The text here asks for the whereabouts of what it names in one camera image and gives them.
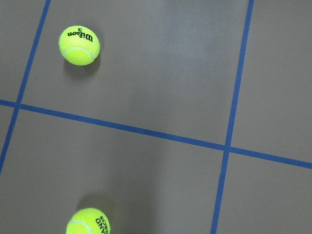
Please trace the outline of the yellow tennis ball plain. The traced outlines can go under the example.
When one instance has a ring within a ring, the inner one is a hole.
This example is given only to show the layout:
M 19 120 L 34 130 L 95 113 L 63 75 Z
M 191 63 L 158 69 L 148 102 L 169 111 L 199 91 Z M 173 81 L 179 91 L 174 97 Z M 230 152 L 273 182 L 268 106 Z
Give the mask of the yellow tennis ball plain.
M 85 208 L 76 212 L 69 220 L 66 234 L 109 234 L 107 216 L 96 208 Z

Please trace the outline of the yellow tennis ball with logo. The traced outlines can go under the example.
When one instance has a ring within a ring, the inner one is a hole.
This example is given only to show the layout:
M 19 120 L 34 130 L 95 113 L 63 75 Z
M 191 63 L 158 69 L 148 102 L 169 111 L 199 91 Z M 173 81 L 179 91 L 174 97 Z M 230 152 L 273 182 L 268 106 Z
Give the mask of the yellow tennis ball with logo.
M 62 56 L 77 66 L 91 64 L 100 53 L 100 42 L 97 35 L 82 25 L 74 25 L 64 29 L 58 44 Z

